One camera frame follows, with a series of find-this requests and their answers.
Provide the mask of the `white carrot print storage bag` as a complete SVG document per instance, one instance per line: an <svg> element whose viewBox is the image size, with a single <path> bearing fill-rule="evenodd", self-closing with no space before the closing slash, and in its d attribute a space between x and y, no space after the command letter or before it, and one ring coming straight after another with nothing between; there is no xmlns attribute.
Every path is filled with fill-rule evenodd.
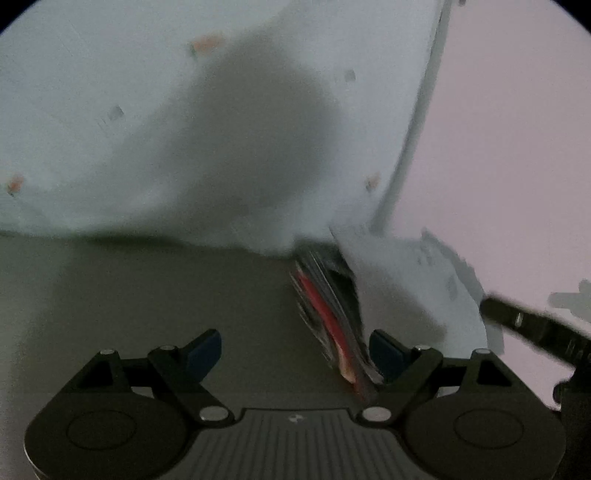
<svg viewBox="0 0 591 480"><path fill-rule="evenodd" d="M263 254L381 232L448 1L38 1L1 35L1 229Z"/></svg>

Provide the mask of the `stack of folded clothes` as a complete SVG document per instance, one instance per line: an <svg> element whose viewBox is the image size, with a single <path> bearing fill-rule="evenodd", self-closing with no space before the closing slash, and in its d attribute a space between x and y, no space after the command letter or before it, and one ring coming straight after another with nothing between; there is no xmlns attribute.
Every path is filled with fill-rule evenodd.
<svg viewBox="0 0 591 480"><path fill-rule="evenodd" d="M328 244L298 248L290 281L301 319L321 344L329 366L362 402L373 401L383 377L370 361L355 276L339 249Z"/></svg>

